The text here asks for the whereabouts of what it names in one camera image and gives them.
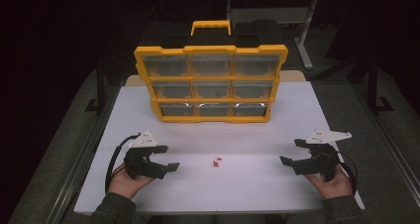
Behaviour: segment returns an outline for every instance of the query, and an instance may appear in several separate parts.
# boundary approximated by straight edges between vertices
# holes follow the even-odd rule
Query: dark jacket sleeve
[[[89,217],[88,224],[127,224],[132,223],[136,204],[116,193],[108,192],[96,211]]]
[[[343,196],[322,201],[325,223],[327,224],[370,224],[367,215],[353,196]]]

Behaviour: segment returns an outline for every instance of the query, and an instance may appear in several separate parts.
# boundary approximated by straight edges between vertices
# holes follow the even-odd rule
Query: carrying handle
[[[192,23],[191,36],[194,36],[196,28],[227,28],[228,34],[231,35],[231,22],[229,20],[194,21],[194,23]]]

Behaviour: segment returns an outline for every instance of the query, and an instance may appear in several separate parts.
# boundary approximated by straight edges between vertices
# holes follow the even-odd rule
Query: human hand
[[[305,174],[304,176],[315,186],[322,199],[353,195],[350,179],[340,165],[336,166],[334,178],[328,182],[324,182],[322,175],[321,178],[315,174]]]
[[[152,177],[137,176],[132,179],[126,172],[126,165],[122,163],[114,169],[108,192],[114,192],[132,199],[144,186],[155,180]]]

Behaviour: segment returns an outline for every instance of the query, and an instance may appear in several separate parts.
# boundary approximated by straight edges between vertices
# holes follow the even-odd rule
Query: white table
[[[302,175],[281,164],[279,155],[307,159],[294,139],[329,130],[309,82],[283,82],[267,123],[162,123],[144,86],[123,87],[115,103],[74,211],[91,213],[104,197],[106,170],[115,148],[127,137],[150,129],[166,154],[160,164],[180,163],[140,191],[137,211],[148,214],[281,213],[321,209],[320,196]],[[119,165],[128,146],[121,151]],[[213,161],[221,158],[220,166]],[[357,195],[359,205],[364,205]]]

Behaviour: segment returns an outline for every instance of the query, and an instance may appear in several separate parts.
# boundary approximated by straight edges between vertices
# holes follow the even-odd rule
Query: clear plastic compartment
[[[226,117],[229,116],[230,103],[195,103],[198,116]]]
[[[236,55],[235,75],[275,76],[280,55]]]
[[[234,103],[232,113],[235,117],[262,117],[265,115],[266,109],[266,103]]]
[[[230,76],[232,55],[191,55],[188,57],[193,76]]]
[[[188,81],[152,82],[157,98],[191,98],[191,87]]]
[[[231,81],[193,81],[193,94],[197,98],[229,98]]]
[[[234,98],[269,98],[272,81],[234,81]]]
[[[142,56],[149,76],[187,76],[186,56]]]
[[[194,116],[192,103],[160,103],[163,116]]]

